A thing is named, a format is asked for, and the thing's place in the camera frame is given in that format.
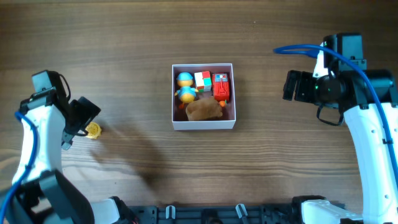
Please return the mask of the yellow plastic wheel toy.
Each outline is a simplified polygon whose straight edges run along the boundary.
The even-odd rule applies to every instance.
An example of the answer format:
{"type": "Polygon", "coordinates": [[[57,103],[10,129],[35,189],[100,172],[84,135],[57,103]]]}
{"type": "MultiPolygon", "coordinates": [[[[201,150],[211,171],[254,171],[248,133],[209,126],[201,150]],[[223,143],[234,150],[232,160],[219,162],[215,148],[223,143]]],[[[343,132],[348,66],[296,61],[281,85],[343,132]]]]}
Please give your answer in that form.
{"type": "Polygon", "coordinates": [[[91,122],[85,129],[88,134],[86,135],[89,139],[97,139],[101,136],[102,129],[99,124],[91,122]]]}

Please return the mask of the red toy truck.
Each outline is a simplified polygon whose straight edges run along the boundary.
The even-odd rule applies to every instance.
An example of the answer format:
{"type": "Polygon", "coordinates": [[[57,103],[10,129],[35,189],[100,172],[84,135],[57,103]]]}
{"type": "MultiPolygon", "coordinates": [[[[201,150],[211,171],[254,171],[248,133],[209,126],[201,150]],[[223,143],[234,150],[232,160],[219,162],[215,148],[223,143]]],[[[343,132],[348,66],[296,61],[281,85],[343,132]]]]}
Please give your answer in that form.
{"type": "Polygon", "coordinates": [[[213,96],[217,101],[229,101],[229,79],[226,73],[214,73],[212,76],[213,96]]]}

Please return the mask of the brown plush toy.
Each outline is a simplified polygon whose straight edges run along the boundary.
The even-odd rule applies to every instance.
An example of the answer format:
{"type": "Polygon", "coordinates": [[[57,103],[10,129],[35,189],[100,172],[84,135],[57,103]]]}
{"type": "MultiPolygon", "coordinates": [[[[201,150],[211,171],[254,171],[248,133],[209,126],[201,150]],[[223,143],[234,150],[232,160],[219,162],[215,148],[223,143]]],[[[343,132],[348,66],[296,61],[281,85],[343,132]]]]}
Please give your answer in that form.
{"type": "Polygon", "coordinates": [[[225,101],[218,101],[214,96],[210,96],[189,103],[185,112],[189,121],[214,120],[223,116],[225,106],[225,101]]]}

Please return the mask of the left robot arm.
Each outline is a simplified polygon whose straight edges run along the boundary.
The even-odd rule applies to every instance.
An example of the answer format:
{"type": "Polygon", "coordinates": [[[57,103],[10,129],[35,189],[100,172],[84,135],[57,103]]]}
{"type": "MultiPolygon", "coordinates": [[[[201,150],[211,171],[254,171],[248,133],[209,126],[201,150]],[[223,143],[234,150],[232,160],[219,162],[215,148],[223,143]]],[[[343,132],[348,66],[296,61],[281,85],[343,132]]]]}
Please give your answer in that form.
{"type": "Polygon", "coordinates": [[[9,223],[117,223],[112,198],[88,199],[63,175],[62,151],[100,108],[81,97],[71,100],[65,77],[44,70],[32,76],[34,93],[22,100],[14,116],[24,130],[22,154],[11,187],[1,193],[1,221],[9,223]]]}

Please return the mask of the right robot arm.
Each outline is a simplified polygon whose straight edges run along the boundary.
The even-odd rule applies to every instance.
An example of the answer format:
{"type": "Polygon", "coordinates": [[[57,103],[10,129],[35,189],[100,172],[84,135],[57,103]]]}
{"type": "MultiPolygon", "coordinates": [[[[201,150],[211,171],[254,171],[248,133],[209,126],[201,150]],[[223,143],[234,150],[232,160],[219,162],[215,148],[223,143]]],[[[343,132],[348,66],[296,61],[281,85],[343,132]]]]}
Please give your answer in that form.
{"type": "Polygon", "coordinates": [[[338,110],[354,142],[363,191],[363,211],[353,213],[321,196],[295,197],[294,223],[397,222],[397,85],[386,69],[370,70],[360,34],[328,35],[320,45],[279,47],[278,54],[316,59],[312,72],[291,70],[285,100],[338,110]]]}

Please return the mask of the small colourful puzzle cube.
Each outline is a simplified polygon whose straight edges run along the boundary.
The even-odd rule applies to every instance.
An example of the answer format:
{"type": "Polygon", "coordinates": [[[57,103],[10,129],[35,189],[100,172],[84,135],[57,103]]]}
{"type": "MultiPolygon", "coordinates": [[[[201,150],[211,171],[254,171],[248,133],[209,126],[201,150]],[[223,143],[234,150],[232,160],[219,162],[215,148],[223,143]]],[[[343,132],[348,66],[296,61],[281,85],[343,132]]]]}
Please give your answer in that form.
{"type": "Polygon", "coordinates": [[[194,73],[195,86],[199,92],[211,91],[212,82],[209,71],[194,73]]]}

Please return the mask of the yellow toy duck blue hat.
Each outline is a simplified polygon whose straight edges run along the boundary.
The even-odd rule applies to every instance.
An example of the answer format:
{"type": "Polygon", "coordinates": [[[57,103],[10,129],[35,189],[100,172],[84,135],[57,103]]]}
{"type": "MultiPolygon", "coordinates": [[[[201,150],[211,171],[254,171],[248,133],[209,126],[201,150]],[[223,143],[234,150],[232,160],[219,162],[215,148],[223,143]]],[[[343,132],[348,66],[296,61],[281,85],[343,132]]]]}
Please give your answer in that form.
{"type": "Polygon", "coordinates": [[[178,108],[183,109],[185,105],[195,101],[198,90],[192,87],[193,77],[188,72],[182,72],[177,76],[177,85],[180,89],[174,95],[181,101],[178,108]]]}

